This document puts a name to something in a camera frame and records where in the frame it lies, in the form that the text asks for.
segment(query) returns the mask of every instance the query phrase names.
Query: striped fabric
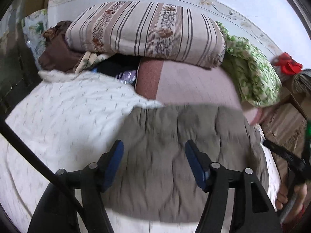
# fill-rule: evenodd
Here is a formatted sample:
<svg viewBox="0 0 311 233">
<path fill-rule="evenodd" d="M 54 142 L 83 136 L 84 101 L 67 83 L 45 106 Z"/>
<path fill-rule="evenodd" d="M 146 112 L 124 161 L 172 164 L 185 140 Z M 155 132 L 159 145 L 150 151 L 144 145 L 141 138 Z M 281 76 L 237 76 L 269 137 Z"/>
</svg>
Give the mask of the striped fabric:
<svg viewBox="0 0 311 233">
<path fill-rule="evenodd" d="M 68 28 L 71 49 L 176 60 L 202 67 L 222 63 L 225 41 L 204 14 L 167 3 L 118 1 L 85 10 Z"/>
</svg>

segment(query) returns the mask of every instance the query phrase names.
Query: green object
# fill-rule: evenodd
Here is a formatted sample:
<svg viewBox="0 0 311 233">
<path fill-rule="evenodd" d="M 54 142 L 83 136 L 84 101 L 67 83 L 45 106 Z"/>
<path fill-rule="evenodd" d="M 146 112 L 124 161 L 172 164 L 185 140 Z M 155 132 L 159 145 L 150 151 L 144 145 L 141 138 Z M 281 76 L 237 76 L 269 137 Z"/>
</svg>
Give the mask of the green object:
<svg viewBox="0 0 311 233">
<path fill-rule="evenodd" d="M 305 139 L 311 139 L 311 121 L 310 120 L 307 121 Z"/>
<path fill-rule="evenodd" d="M 240 92 L 241 100 L 255 107 L 267 107 L 280 100 L 282 83 L 266 56 L 247 38 L 230 35 L 216 22 L 226 42 L 221 66 Z"/>
<path fill-rule="evenodd" d="M 36 34 L 42 34 L 44 32 L 43 22 L 36 24 Z"/>
</svg>

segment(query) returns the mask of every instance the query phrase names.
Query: red cloth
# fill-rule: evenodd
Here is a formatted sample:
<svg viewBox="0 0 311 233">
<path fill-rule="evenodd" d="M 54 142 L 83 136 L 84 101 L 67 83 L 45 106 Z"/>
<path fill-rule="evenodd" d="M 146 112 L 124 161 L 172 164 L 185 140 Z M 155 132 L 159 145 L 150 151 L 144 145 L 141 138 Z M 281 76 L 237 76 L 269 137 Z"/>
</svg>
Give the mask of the red cloth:
<svg viewBox="0 0 311 233">
<path fill-rule="evenodd" d="M 292 220 L 289 223 L 283 223 L 282 224 L 282 230 L 284 233 L 289 233 L 298 223 L 298 221 L 300 220 L 300 218 L 302 217 L 302 215 L 304 214 L 304 206 L 302 206 L 302 210 L 300 211 L 300 213 L 295 217 L 294 220 Z"/>
<path fill-rule="evenodd" d="M 279 56 L 279 61 L 274 65 L 280 66 L 281 72 L 287 75 L 295 75 L 302 69 L 302 65 L 293 60 L 287 52 L 282 53 Z"/>
</svg>

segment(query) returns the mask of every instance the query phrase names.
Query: gray quilt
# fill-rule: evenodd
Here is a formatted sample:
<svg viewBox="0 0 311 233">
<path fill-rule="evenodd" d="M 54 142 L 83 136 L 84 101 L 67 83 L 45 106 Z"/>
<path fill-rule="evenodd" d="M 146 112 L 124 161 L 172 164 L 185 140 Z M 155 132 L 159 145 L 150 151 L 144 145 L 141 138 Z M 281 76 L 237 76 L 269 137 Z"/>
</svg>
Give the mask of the gray quilt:
<svg viewBox="0 0 311 233">
<path fill-rule="evenodd" d="M 207 194 L 195 183 L 184 152 L 188 139 L 227 169 L 254 170 L 269 179 L 260 136 L 242 112 L 224 106 L 135 108 L 116 139 L 124 156 L 104 205 L 122 214 L 169 223 L 198 222 Z"/>
</svg>

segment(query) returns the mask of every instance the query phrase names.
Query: hand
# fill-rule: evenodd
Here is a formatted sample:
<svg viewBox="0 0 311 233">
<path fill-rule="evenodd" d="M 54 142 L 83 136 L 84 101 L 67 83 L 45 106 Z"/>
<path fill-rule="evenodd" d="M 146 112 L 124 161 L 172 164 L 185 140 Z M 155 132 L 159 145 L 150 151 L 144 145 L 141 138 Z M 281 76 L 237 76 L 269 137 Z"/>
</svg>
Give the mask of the hand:
<svg viewBox="0 0 311 233">
<path fill-rule="evenodd" d="M 288 216 L 284 220 L 284 223 L 290 223 L 292 220 L 296 218 L 296 216 L 301 212 L 303 202 L 307 196 L 307 184 L 304 183 L 302 185 L 295 186 L 294 192 L 297 194 L 296 202 L 289 212 Z M 281 183 L 279 192 L 277 193 L 277 199 L 275 202 L 275 206 L 277 210 L 281 210 L 283 208 L 283 204 L 288 202 L 287 198 L 288 190 L 284 182 Z"/>
</svg>

